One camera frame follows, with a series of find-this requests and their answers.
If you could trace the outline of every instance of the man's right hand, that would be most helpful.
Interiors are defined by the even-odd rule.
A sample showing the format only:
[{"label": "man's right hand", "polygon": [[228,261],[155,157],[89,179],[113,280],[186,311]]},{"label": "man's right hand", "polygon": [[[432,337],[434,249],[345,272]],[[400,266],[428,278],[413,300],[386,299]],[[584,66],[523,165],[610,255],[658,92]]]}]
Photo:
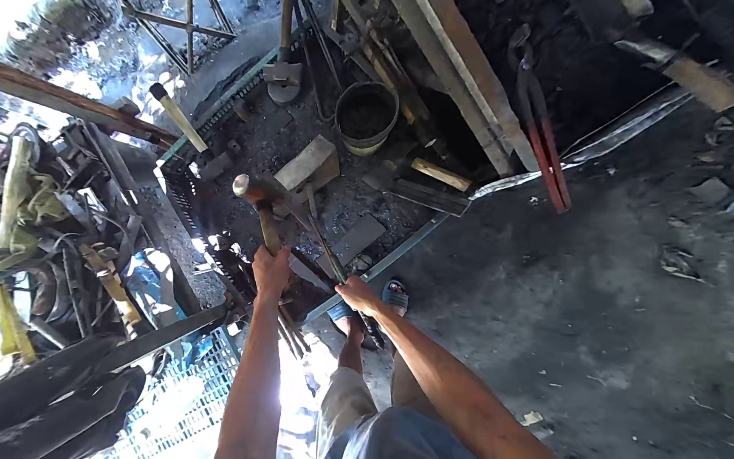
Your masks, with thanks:
[{"label": "man's right hand", "polygon": [[376,292],[357,275],[350,275],[347,283],[337,285],[336,292],[344,302],[355,310],[370,317],[378,317],[387,311],[387,305],[381,301]]}]

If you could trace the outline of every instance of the dirt floor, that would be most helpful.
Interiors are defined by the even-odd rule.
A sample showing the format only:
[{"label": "dirt floor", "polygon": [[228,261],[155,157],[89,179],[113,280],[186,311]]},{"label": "dirt floor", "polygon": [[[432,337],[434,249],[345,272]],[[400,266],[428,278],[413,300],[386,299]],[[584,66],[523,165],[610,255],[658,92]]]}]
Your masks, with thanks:
[{"label": "dirt floor", "polygon": [[[556,215],[533,181],[475,202],[372,284],[402,279],[409,320],[455,354],[560,457],[734,457],[734,243],[687,188],[719,118],[690,102],[598,162],[568,172]],[[704,283],[664,271],[688,252]],[[326,317],[306,325],[336,354]],[[365,379],[389,404],[389,354]]]}]

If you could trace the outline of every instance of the hammer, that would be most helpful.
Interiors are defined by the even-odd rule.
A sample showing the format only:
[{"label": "hammer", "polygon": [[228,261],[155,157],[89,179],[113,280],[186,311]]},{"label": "hammer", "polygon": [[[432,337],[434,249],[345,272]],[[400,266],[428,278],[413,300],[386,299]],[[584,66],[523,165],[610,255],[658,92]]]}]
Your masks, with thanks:
[{"label": "hammer", "polygon": [[252,178],[248,174],[239,174],[231,187],[234,194],[251,203],[260,214],[265,247],[271,255],[276,256],[282,244],[279,240],[277,222],[273,219],[273,206],[281,204],[283,194],[270,183]]}]

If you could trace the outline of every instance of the blue sandal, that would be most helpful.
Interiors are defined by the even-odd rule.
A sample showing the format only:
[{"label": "blue sandal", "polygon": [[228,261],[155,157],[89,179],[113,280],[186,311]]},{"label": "blue sandal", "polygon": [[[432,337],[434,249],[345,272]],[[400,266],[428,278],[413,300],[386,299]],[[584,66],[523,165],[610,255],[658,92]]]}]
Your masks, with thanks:
[{"label": "blue sandal", "polygon": [[390,279],[381,291],[381,301],[391,306],[399,316],[404,317],[409,308],[409,295],[407,289],[398,279]]}]

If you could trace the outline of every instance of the wooden block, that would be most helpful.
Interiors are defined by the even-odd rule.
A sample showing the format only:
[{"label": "wooden block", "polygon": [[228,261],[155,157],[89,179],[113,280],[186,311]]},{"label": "wooden block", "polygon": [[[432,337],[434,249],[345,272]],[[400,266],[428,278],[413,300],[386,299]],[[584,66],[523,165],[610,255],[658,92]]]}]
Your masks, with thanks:
[{"label": "wooden block", "polygon": [[693,59],[678,58],[663,73],[715,112],[734,106],[734,84]]},{"label": "wooden block", "polygon": [[[316,136],[296,158],[285,164],[274,176],[285,187],[293,190],[306,181],[330,156],[336,155],[336,146],[322,137]],[[339,168],[338,157],[336,168]]]},{"label": "wooden block", "polygon": [[466,191],[469,188],[469,185],[471,185],[471,181],[469,179],[463,178],[454,172],[447,171],[446,169],[443,169],[443,167],[438,167],[424,159],[415,158],[415,160],[413,160],[413,169],[423,172],[424,174],[442,181],[449,186],[454,186],[454,188],[461,191]]}]

